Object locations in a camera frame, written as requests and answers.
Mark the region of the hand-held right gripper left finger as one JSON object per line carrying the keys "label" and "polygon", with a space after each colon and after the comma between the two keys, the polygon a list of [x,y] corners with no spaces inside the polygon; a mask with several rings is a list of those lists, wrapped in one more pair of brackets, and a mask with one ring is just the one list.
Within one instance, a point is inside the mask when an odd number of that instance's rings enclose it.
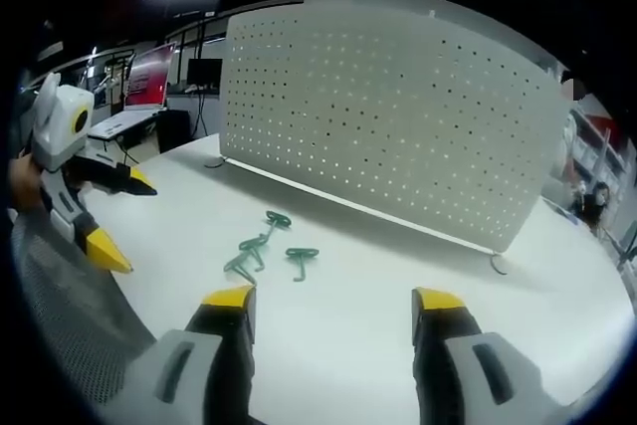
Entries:
{"label": "hand-held right gripper left finger", "polygon": [[184,329],[133,361],[106,405],[107,424],[255,424],[249,404],[257,288],[206,296]]}

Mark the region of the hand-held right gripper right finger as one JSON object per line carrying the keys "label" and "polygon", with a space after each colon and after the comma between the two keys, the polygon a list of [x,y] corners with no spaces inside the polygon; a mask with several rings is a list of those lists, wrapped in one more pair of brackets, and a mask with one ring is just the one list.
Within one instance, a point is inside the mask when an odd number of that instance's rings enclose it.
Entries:
{"label": "hand-held right gripper right finger", "polygon": [[421,424],[561,424],[535,364],[483,332],[456,296],[412,290],[413,377]]}

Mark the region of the person's left hand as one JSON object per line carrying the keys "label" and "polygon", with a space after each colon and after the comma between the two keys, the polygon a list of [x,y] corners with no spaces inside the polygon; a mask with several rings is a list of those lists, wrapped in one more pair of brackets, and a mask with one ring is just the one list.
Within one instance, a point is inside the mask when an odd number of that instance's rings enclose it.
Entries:
{"label": "person's left hand", "polygon": [[11,209],[25,212],[44,206],[41,195],[41,169],[31,153],[9,161],[8,181]]}

